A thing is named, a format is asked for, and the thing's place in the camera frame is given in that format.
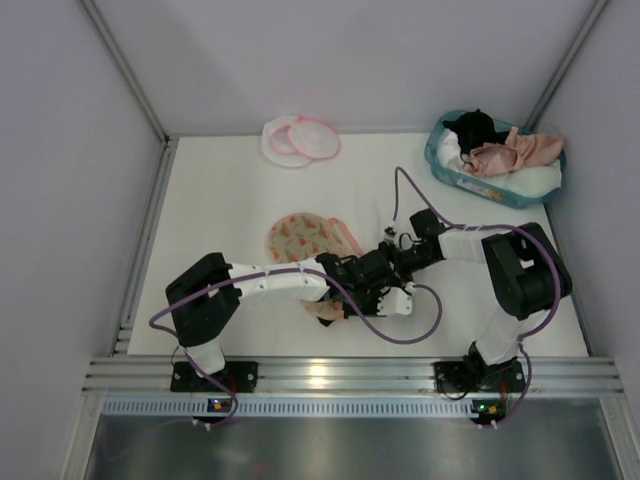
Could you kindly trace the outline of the black bra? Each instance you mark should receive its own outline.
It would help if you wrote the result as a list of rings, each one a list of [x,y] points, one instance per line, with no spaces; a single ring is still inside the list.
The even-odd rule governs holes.
[[[334,322],[334,320],[327,320],[327,319],[323,319],[323,318],[320,318],[320,317],[317,317],[317,320],[324,327],[329,327]]]

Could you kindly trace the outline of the pink floral mesh laundry bag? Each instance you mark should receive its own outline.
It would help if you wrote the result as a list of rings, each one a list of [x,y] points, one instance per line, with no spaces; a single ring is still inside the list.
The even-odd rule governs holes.
[[[269,258],[277,264],[298,262],[322,253],[340,258],[364,254],[344,222],[308,212],[278,220],[266,237],[266,248]]]

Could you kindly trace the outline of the pink garment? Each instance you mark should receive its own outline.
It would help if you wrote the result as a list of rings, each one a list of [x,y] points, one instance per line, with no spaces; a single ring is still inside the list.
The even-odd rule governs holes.
[[[560,157],[564,143],[561,135],[521,134],[512,127],[503,144],[484,143],[472,149],[463,170],[483,178],[549,166]]]

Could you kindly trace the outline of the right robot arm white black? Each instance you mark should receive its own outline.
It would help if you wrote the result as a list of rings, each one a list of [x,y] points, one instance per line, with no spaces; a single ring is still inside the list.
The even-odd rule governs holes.
[[[512,362],[523,341],[544,330],[560,301],[572,293],[569,272],[537,223],[447,225],[431,209],[414,214],[410,221],[417,236],[410,247],[400,246],[393,227],[386,229],[379,244],[402,281],[448,260],[487,267],[497,307],[467,354],[483,367]]]

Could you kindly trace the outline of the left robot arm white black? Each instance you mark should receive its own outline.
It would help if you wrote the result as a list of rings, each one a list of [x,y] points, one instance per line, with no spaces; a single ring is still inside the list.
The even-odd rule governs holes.
[[[287,264],[241,265],[211,253],[165,289],[179,345],[200,376],[225,368],[219,336],[242,304],[265,300],[334,301],[349,316],[386,317],[412,312],[410,295],[384,255],[322,253]]]

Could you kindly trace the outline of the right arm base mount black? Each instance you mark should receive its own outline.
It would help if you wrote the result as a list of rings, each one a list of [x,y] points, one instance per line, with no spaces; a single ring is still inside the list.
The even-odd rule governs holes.
[[[525,386],[523,368],[512,356],[498,364],[487,364],[474,343],[458,360],[434,365],[436,390],[450,400],[462,400],[469,393],[521,393]]]

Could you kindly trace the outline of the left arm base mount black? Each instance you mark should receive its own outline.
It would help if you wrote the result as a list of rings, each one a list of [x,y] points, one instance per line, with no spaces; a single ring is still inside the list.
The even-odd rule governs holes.
[[[176,346],[171,355],[170,390],[180,393],[221,392],[221,389],[202,377],[187,360],[177,361]],[[201,345],[189,351],[198,367],[217,368],[208,375],[233,393],[252,393],[257,384],[258,363],[254,361],[227,361],[217,341]]]

